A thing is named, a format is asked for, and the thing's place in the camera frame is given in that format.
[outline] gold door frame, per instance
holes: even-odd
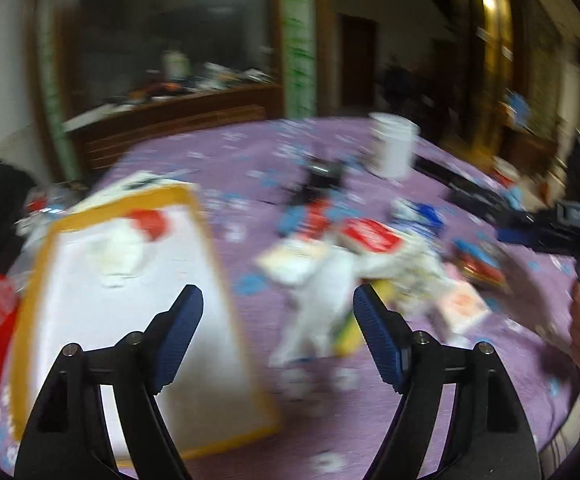
[[[498,153],[502,101],[512,75],[512,19],[509,0],[454,0],[462,59],[457,80],[458,129],[444,149],[488,170]]]

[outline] brown door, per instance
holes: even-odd
[[[376,22],[341,17],[341,105],[374,105]]]

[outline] white bucket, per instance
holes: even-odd
[[[367,163],[370,173],[381,178],[403,180],[412,167],[419,127],[404,117],[373,113],[372,145]]]

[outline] purple tablecloth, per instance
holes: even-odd
[[[271,121],[238,124],[145,142],[133,148],[106,175],[100,187],[139,170],[170,174],[199,184],[199,196],[213,225],[215,244],[232,284],[251,352],[265,387],[283,414],[280,433],[241,449],[186,463],[198,480],[234,478],[287,480],[335,476],[363,477],[379,448],[399,403],[391,386],[381,382],[365,346],[349,358],[330,358],[272,369],[267,361],[291,314],[283,291],[257,272],[254,257],[278,238],[275,227],[283,199],[279,185],[303,178],[301,162],[320,151],[328,158],[353,160],[368,145],[369,120]],[[479,182],[489,179],[439,148],[419,140],[417,153],[445,161]],[[396,184],[353,165],[345,178],[341,206],[379,221],[387,219],[390,201],[405,197],[439,206],[446,219],[443,239],[494,240],[494,230],[442,200],[445,188],[413,173]],[[505,247],[512,294],[487,298],[493,313],[468,333],[465,343],[480,340],[497,349],[525,408],[537,448],[553,437],[569,413],[578,379],[570,359],[547,346],[534,332],[553,323],[567,333],[570,258]],[[435,330],[425,318],[408,320],[413,329]],[[438,465],[452,411],[446,386],[437,428],[421,473]],[[12,473],[18,445],[9,431],[10,392],[0,395],[0,462]]]

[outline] glass window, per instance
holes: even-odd
[[[265,82],[268,9],[268,0],[79,0],[72,25],[79,88],[70,89],[80,96],[77,111]],[[263,74],[247,78],[248,69]]]

